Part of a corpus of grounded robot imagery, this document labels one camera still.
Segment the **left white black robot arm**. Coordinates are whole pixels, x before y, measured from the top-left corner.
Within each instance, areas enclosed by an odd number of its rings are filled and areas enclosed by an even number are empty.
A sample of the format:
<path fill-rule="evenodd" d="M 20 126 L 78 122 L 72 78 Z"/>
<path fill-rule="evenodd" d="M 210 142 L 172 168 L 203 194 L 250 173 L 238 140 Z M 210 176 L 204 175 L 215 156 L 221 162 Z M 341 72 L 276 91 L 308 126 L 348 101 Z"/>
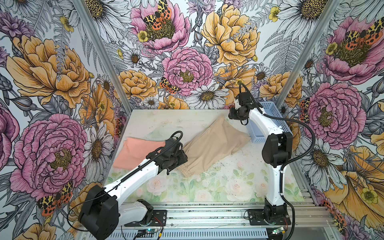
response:
<path fill-rule="evenodd" d="M 92 187 L 83 202 L 78 220 L 97 240 L 105 240 L 127 224 L 149 225 L 154 208 L 145 200 L 125 204 L 141 185 L 162 171 L 169 173 L 188 161 L 181 138 L 171 136 L 129 173 L 104 187 Z"/>

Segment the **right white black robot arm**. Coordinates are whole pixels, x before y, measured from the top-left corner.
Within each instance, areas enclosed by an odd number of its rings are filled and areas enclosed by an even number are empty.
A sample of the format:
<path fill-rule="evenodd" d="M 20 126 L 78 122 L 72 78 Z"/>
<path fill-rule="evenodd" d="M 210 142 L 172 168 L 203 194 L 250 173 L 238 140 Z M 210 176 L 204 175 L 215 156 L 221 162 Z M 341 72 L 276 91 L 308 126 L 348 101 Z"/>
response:
<path fill-rule="evenodd" d="M 263 142 L 262 158 L 267 164 L 268 190 L 263 210 L 249 210 L 251 225 L 289 225 L 287 203 L 284 201 L 285 168 L 292 157 L 293 135 L 272 102 L 259 103 L 248 92 L 239 93 L 229 118 L 245 125 L 253 142 Z"/>

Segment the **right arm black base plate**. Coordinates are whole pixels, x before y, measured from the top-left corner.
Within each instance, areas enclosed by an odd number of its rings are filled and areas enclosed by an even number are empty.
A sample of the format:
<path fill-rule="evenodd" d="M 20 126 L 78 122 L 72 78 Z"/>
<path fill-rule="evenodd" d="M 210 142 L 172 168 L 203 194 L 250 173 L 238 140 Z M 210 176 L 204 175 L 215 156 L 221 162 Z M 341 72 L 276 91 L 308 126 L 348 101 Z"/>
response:
<path fill-rule="evenodd" d="M 267 220 L 264 217 L 264 210 L 262 209 L 246 210 L 244 218 L 249 221 L 251 226 L 289 226 L 292 224 L 288 215 L 284 217 L 272 217 L 270 220 Z"/>

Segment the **light blue plastic basket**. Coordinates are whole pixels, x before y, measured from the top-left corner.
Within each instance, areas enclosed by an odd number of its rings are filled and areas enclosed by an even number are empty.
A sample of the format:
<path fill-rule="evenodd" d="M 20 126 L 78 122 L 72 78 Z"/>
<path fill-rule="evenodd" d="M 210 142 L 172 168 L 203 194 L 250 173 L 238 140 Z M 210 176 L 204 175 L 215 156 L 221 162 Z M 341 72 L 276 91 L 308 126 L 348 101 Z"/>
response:
<path fill-rule="evenodd" d="M 263 114 L 274 118 L 282 118 L 281 113 L 273 102 L 260 102 Z M 262 115 L 257 109 L 249 113 L 248 124 L 246 125 L 252 143 L 264 143 L 271 134 L 281 134 L 283 132 L 292 133 L 284 120 L 276 120 Z"/>

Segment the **peach graphic t-shirt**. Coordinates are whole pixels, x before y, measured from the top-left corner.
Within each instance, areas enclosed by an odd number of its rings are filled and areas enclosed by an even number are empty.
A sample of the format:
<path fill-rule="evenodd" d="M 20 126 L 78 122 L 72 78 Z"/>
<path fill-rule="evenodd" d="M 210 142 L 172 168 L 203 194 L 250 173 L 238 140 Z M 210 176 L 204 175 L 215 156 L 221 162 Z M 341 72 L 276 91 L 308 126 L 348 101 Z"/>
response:
<path fill-rule="evenodd" d="M 123 170 L 133 170 L 136 168 L 146 156 L 156 150 L 164 147 L 165 142 L 148 141 L 137 138 L 128 137 L 123 143 L 121 151 L 118 153 L 113 167 Z"/>

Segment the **beige drawstring shorts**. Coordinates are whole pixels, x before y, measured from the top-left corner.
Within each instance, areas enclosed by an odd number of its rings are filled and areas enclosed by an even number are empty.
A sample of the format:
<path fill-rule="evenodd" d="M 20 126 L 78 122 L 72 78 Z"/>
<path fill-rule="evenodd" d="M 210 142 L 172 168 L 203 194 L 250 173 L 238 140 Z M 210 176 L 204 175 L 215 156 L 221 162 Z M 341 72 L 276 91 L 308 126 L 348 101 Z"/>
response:
<path fill-rule="evenodd" d="M 234 128 L 224 116 L 195 136 L 183 148 L 188 161 L 178 170 L 188 178 L 207 171 L 213 164 L 243 148 L 251 137 Z"/>

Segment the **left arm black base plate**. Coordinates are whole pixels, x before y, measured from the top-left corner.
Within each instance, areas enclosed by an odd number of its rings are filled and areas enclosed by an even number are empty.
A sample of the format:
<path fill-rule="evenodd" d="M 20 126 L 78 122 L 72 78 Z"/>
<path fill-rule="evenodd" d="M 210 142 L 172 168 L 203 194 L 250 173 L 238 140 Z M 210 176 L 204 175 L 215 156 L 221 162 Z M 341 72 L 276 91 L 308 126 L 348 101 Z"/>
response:
<path fill-rule="evenodd" d="M 167 222 L 167 210 L 147 211 L 143 221 L 144 226 L 165 227 Z"/>

